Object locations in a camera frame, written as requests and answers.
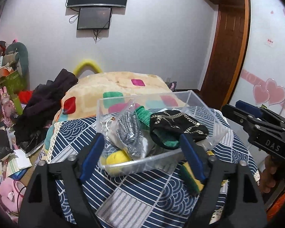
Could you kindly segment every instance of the green knitted sock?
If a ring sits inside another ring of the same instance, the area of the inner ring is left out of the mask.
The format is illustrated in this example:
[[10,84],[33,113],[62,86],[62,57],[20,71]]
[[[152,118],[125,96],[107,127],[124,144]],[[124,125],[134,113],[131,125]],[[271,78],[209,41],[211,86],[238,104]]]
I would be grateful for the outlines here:
[[[136,115],[138,120],[142,124],[142,129],[150,130],[150,117],[153,114],[151,111],[146,110],[143,106],[138,107],[136,110]],[[167,133],[166,131],[161,131],[159,129],[155,129],[154,133],[158,136],[158,138],[163,142],[166,146],[166,149],[177,149],[179,147],[178,140],[175,139],[172,135]]]

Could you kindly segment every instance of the pink stripe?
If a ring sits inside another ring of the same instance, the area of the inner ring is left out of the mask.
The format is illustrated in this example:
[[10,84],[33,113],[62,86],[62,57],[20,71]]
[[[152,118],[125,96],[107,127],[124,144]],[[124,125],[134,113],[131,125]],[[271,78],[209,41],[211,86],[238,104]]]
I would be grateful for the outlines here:
[[[256,75],[248,72],[247,70],[243,69],[241,72],[241,78],[244,80],[248,81],[250,84],[255,85],[260,85],[262,87],[265,87],[266,81],[263,81],[261,78],[257,77]],[[283,107],[285,104],[285,101],[280,103],[280,105]]]

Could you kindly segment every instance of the screw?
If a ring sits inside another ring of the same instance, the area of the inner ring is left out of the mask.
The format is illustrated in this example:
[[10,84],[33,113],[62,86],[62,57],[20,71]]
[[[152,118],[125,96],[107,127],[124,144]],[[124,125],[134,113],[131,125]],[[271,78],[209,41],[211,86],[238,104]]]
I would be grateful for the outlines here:
[[210,155],[210,156],[209,156],[209,160],[210,160],[211,162],[214,162],[214,161],[217,160],[217,158],[216,158],[216,156],[214,156],[214,155]]
[[74,161],[76,159],[76,155],[70,155],[67,157],[67,160]]
[[239,164],[240,164],[241,166],[247,166],[247,162],[244,161],[244,160],[241,160],[241,161],[239,162]]
[[40,160],[38,165],[40,165],[40,166],[46,165],[46,161],[45,160]]

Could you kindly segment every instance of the red cloth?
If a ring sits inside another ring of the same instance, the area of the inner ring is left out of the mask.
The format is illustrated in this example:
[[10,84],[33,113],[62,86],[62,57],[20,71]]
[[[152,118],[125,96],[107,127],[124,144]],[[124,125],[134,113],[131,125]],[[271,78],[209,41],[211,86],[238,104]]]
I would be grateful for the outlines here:
[[33,91],[20,91],[18,94],[20,103],[27,104],[32,97]]

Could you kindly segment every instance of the bunny ears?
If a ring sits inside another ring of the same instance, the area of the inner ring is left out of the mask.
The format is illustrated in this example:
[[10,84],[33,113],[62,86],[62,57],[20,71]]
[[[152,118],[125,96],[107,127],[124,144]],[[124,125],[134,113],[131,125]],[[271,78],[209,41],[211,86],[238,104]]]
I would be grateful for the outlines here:
[[2,95],[3,93],[7,93],[6,87],[3,87],[3,90],[0,88],[0,95]]

